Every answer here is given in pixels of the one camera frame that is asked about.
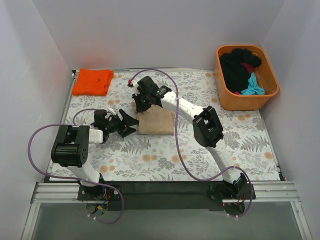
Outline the beige t shirt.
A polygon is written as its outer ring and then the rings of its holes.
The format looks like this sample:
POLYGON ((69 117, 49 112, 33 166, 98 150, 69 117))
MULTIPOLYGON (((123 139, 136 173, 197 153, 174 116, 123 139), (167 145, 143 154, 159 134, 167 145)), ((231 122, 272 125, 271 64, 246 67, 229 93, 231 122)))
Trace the beige t shirt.
POLYGON ((175 133, 174 121, 176 114, 158 105, 152 105, 145 112, 137 112, 136 104, 131 103, 133 111, 136 113, 137 133, 140 135, 169 135, 175 133))

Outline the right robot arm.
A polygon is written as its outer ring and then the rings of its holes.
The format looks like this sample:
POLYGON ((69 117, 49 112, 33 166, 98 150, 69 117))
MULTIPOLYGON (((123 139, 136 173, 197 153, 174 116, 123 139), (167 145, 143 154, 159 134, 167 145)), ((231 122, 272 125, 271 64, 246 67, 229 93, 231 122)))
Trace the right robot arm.
POLYGON ((218 197, 252 200, 253 186, 243 169, 236 166, 229 154, 223 135, 223 126, 216 110, 212 106, 201 107, 180 98, 177 90, 167 86, 157 86, 146 76, 128 86, 134 88, 132 98, 138 112, 145 112, 152 105, 175 112, 176 117, 183 117, 193 127, 196 142, 206 148, 220 169, 223 187, 216 190, 218 197))

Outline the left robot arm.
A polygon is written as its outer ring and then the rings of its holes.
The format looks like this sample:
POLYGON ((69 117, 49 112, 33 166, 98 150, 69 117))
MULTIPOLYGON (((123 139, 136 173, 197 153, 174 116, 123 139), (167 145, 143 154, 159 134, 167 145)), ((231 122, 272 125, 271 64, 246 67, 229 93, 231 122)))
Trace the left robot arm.
POLYGON ((61 125, 58 129, 51 150, 53 163, 67 168, 77 178, 86 194, 95 200, 107 196, 107 188, 101 184, 102 175, 88 161, 89 145, 104 144, 112 133, 121 137, 133 134, 139 121, 122 109, 121 116, 105 109, 94 111, 94 122, 91 125, 61 125))

